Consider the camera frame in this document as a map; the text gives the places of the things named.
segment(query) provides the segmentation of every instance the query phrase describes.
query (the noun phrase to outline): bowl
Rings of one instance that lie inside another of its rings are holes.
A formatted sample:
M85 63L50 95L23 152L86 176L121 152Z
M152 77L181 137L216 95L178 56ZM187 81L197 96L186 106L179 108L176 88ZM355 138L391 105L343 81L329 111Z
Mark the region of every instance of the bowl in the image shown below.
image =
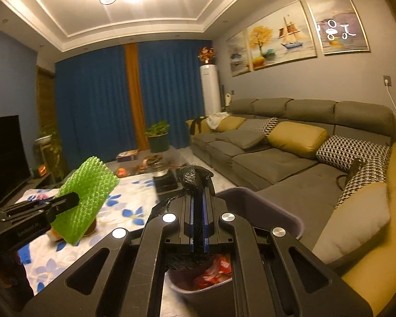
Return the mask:
M51 141L51 135L41 137L35 140L38 145L47 145Z

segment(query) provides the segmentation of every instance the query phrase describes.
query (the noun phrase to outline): blue curtain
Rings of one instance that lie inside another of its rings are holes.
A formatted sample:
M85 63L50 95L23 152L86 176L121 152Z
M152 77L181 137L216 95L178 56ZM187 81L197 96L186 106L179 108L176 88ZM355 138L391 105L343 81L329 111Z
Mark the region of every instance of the blue curtain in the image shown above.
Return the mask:
M185 121L204 115L197 56L209 40L161 40L138 44L139 75L147 126L166 120L175 148L189 145Z
M71 169L90 156L108 162L136 149L122 46L56 63L54 85L63 152Z

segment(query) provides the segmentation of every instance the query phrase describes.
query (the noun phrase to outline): sofa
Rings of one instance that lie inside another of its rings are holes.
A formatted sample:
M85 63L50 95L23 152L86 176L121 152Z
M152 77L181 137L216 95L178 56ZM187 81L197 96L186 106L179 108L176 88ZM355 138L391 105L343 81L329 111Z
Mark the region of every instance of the sofa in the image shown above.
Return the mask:
M338 272L367 300L374 316L396 316L396 127L392 111L354 101L266 98L234 100L230 112L246 119L277 117L279 125L283 121L308 124L327 130L329 136L392 146L386 180L390 223L370 251ZM270 144L243 150L225 142L204 120L200 129L196 126L192 132L192 152L236 185L300 217L305 224L300 241L312 250L342 194L337 178L346 173Z

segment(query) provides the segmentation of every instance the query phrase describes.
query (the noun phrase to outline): sailboat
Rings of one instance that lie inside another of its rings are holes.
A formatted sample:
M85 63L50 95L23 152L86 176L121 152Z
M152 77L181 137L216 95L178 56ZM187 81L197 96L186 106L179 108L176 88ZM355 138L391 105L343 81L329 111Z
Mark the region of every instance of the sailboat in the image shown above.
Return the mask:
M279 39L284 38L285 42L281 44L288 50L302 46L303 43L299 41L301 39L299 36L300 30L298 30L293 22L288 24L285 17L283 17L283 20L285 22L285 27L279 29ZM294 42L289 42L289 37L291 35L293 35L295 39Z

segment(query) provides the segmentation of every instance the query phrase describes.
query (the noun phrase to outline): framed painting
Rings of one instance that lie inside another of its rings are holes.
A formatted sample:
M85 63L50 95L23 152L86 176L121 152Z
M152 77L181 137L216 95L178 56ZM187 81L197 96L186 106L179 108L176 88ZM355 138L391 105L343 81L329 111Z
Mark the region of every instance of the framed painting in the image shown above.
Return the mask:
M247 41L254 69L317 57L300 0L249 26Z
M324 55L370 51L352 0L306 0Z
M241 75L251 71L249 65L249 55L244 31L227 39L229 52L230 71L232 76Z

